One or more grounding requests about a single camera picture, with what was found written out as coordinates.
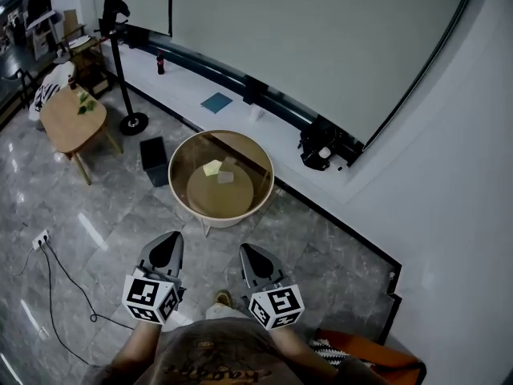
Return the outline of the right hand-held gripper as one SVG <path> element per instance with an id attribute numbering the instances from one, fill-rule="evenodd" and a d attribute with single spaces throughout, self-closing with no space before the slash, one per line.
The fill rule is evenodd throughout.
<path id="1" fill-rule="evenodd" d="M 240 245 L 241 274 L 248 288 L 274 288 L 253 293 L 248 311 L 266 330 L 295 324 L 305 305 L 297 284 L 282 286 L 285 273 L 281 261 L 258 245 Z"/>

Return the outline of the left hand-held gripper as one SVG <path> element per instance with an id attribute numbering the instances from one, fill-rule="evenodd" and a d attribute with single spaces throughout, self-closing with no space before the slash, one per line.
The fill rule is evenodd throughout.
<path id="1" fill-rule="evenodd" d="M 179 231 L 165 233 L 143 247 L 123 288 L 122 303 L 134 319 L 163 326 L 178 309 L 186 290 L 179 278 L 183 259 L 184 239 Z"/>

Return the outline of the black waste bin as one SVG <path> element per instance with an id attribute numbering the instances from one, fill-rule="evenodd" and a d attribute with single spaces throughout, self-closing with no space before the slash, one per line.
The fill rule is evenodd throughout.
<path id="1" fill-rule="evenodd" d="M 162 136 L 139 143 L 143 170 L 154 187 L 162 187 L 168 182 L 168 158 Z"/>

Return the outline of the person's left forearm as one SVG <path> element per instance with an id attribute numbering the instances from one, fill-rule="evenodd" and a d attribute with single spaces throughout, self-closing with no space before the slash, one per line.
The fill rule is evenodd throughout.
<path id="1" fill-rule="evenodd" d="M 154 363 L 161 331 L 161 325 L 139 321 L 111 361 L 112 368 L 126 384 L 133 385 Z"/>

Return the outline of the person's light trousers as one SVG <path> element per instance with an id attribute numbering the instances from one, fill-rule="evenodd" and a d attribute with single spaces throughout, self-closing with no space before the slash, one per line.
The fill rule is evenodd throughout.
<path id="1" fill-rule="evenodd" d="M 221 303 L 214 303 L 205 311 L 205 319 L 222 319 L 222 318 L 244 318 L 248 319 L 248 316 L 239 310 L 233 309 L 230 306 L 226 306 Z"/>

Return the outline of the person's brown shirt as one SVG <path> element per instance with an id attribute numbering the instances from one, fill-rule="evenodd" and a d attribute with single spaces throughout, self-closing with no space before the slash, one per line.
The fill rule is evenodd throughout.
<path id="1" fill-rule="evenodd" d="M 353 357 L 323 374 L 287 359 L 247 318 L 194 322 L 163 334 L 148 365 L 92 366 L 81 385 L 389 385 Z"/>

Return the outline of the black white striped cushion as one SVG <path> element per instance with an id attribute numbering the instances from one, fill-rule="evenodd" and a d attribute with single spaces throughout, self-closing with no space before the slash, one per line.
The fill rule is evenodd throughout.
<path id="1" fill-rule="evenodd" d="M 340 351 L 331 346 L 327 339 L 312 339 L 309 346 L 320 355 L 325 361 L 334 367 L 338 367 L 340 363 L 349 355 L 344 351 Z"/>

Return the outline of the orange sofa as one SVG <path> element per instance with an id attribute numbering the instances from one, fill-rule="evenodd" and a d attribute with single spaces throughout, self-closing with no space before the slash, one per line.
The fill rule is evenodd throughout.
<path id="1" fill-rule="evenodd" d="M 349 357 L 359 360 L 391 385 L 422 385 L 426 377 L 426 365 L 417 357 L 367 338 L 318 329 L 313 339 L 319 338 L 327 339 L 332 347 L 347 353 L 349 356 L 344 360 Z"/>

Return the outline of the wooden side table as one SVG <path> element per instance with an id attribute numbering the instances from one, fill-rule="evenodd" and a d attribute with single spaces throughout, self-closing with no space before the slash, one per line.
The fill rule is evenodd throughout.
<path id="1" fill-rule="evenodd" d="M 87 92 L 89 96 L 84 103 L 80 103 L 79 97 L 83 92 Z M 79 115 L 79 108 L 86 107 L 91 100 L 95 101 L 94 109 Z M 40 112 L 40 120 L 55 149 L 68 160 L 75 162 L 88 185 L 91 184 L 91 179 L 81 163 L 79 153 L 92 139 L 102 134 L 116 152 L 119 154 L 123 152 L 108 130 L 107 109 L 80 86 L 72 91 L 67 85 L 54 94 L 45 102 Z"/>

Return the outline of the black screen housing bar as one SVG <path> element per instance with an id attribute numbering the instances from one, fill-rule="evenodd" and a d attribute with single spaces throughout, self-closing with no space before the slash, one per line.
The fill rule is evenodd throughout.
<path id="1" fill-rule="evenodd" d="M 363 153 L 362 142 L 328 122 L 303 103 L 254 79 L 251 75 L 173 43 L 168 35 L 137 26 L 127 26 L 121 37 L 130 48 L 137 48 L 153 55 L 162 52 L 167 61 L 235 92 L 245 103 L 254 103 L 301 131 L 307 130 L 311 125 L 314 126 L 316 133 L 325 128 L 333 138 L 327 144 L 349 166 Z"/>

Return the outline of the black white patterned cloth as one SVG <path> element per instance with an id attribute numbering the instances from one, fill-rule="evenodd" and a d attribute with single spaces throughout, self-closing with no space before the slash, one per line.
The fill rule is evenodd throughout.
<path id="1" fill-rule="evenodd" d="M 47 100 L 68 85 L 70 78 L 75 76 L 75 64 L 72 61 L 57 65 L 42 81 L 35 92 L 34 100 L 29 107 L 29 120 L 39 121 L 39 114 Z"/>

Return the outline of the black coat rack stand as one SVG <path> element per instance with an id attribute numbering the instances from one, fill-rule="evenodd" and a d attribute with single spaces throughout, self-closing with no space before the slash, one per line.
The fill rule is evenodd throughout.
<path id="1" fill-rule="evenodd" d="M 104 0 L 103 17 L 99 20 L 98 32 L 110 40 L 116 75 L 127 110 L 127 115 L 119 123 L 119 130 L 124 136 L 135 136 L 145 130 L 149 119 L 142 112 L 134 112 L 132 109 L 119 53 L 119 27 L 123 23 L 117 21 L 118 14 L 126 18 L 130 16 L 127 4 L 123 0 Z"/>

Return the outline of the wooden chair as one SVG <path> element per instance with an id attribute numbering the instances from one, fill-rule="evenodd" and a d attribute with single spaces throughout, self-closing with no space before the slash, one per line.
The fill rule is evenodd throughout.
<path id="1" fill-rule="evenodd" d="M 61 44 L 67 58 L 76 66 L 77 83 L 86 88 L 95 98 L 99 98 L 106 91 L 111 90 L 113 82 L 107 73 L 101 41 L 98 38 L 91 36 L 88 43 L 78 48 L 68 47 L 70 41 L 83 35 L 88 35 L 85 32 L 85 26 L 79 25 L 74 33 L 63 36 Z"/>

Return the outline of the white projection screen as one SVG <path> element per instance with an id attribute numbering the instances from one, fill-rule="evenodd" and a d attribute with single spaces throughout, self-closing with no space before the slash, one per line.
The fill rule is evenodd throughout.
<path id="1" fill-rule="evenodd" d="M 124 0 L 129 23 L 253 77 L 362 143 L 385 122 L 462 0 Z"/>

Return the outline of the cardboard box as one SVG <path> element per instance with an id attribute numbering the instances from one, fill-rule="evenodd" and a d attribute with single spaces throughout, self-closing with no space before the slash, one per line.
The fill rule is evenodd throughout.
<path id="1" fill-rule="evenodd" d="M 63 11 L 63 32 L 69 35 L 75 32 L 79 27 L 77 13 L 75 9 Z"/>

